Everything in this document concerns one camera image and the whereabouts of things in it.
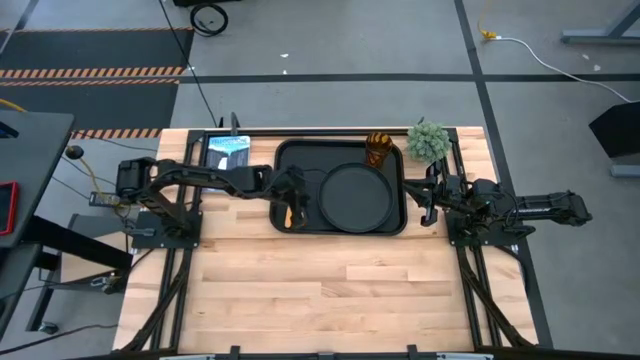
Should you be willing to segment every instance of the potted succulent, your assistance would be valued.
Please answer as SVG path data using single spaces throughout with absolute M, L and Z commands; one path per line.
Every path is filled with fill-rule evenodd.
M 409 129 L 408 135 L 409 156 L 428 165 L 447 156 L 451 149 L 447 131 L 441 125 L 425 123 L 424 117 Z

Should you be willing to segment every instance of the wooden tabletop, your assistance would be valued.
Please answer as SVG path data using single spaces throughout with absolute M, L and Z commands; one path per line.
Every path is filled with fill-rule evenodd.
M 457 131 L 469 180 L 495 180 L 483 129 Z M 187 133 L 164 130 L 158 159 L 181 162 Z M 252 137 L 250 165 L 273 165 L 286 139 Z M 405 137 L 393 141 L 407 153 Z M 424 176 L 424 164 L 406 155 L 404 166 L 406 178 Z M 176 189 L 165 194 L 171 199 Z M 193 254 L 180 353 L 228 353 L 232 345 L 243 353 L 404 352 L 408 344 L 420 351 L 473 349 L 445 221 L 421 227 L 424 211 L 412 200 L 405 230 L 393 237 L 284 234 L 269 222 L 266 201 L 218 193 L 203 194 L 202 201 L 202 240 Z M 155 250 L 131 274 L 114 348 L 128 343 L 155 307 L 165 253 Z M 535 343 L 517 262 L 490 247 L 484 255 L 497 305 Z M 476 303 L 488 344 L 486 316 Z M 170 308 L 164 346 L 172 314 Z

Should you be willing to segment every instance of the yellow plug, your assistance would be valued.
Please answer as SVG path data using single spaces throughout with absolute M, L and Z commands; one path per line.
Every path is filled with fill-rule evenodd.
M 480 30 L 480 32 L 485 40 L 495 39 L 498 36 L 498 34 L 493 31 Z

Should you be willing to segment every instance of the gray floor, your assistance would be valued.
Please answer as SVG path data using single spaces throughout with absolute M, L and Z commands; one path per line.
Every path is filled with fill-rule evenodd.
M 604 26 L 630 2 L 495 0 L 484 28 L 529 42 L 543 59 L 573 73 L 640 72 L 640 47 L 565 46 L 558 41 L 565 28 Z M 0 27 L 13 27 L 26 3 L 3 2 Z M 483 1 L 464 3 L 475 28 Z M 171 1 L 166 4 L 174 25 L 186 25 L 186 10 L 173 9 Z M 243 0 L 223 6 L 231 18 L 228 30 L 217 38 L 194 41 L 192 62 L 200 75 L 471 71 L 452 1 Z M 27 24 L 28 28 L 152 26 L 165 26 L 154 0 L 40 0 Z M 485 73 L 549 73 L 520 45 L 483 44 L 477 33 L 474 37 Z M 640 83 L 609 85 L 640 99 Z M 203 89 L 217 116 L 234 111 L 243 126 L 411 125 L 421 116 L 445 125 L 485 125 L 473 83 L 206 84 Z M 608 175 L 611 161 L 587 127 L 619 100 L 600 88 L 577 83 L 490 83 L 488 90 L 516 191 L 572 189 L 585 198 L 594 215 L 593 222 L 578 229 L 540 223 L 529 238 L 555 346 L 640 354 L 636 340 L 640 182 Z M 180 85 L 172 127 L 211 126 L 203 106 L 195 85 Z M 127 143 L 155 146 L 154 141 Z M 96 141 L 81 144 L 98 175 L 110 179 L 119 160 L 143 155 Z M 56 176 L 83 193 L 91 189 L 88 179 L 66 163 L 59 165 Z M 51 183 L 38 213 L 66 224 L 74 212 L 100 213 Z M 23 332 L 34 296 L 23 296 L 0 347 L 42 337 Z M 47 319 L 65 330 L 89 323 L 113 324 L 120 304 L 117 295 L 59 293 Z M 113 331 L 92 330 L 7 358 L 103 354 L 112 337 Z

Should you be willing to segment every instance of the caution tape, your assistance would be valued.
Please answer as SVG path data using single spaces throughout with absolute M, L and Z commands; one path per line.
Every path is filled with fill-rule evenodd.
M 192 27 L 178 27 L 174 30 L 193 30 Z M 171 28 L 155 27 L 155 28 L 104 28 L 104 29 L 22 29 L 16 30 L 14 34 L 34 33 L 34 32 L 108 32 L 108 31 L 170 31 Z
M 96 85 L 133 85 L 133 84 L 180 84 L 176 79 L 121 79 L 88 81 L 10 81 L 0 82 L 0 86 L 96 86 Z
M 0 78 L 7 79 L 53 79 L 86 77 L 127 77 L 127 76 L 177 76 L 184 72 L 182 66 L 154 66 L 128 68 L 94 69 L 18 69 L 1 70 Z
M 162 129 L 98 129 L 76 130 L 71 134 L 72 139 L 145 139 L 157 138 Z

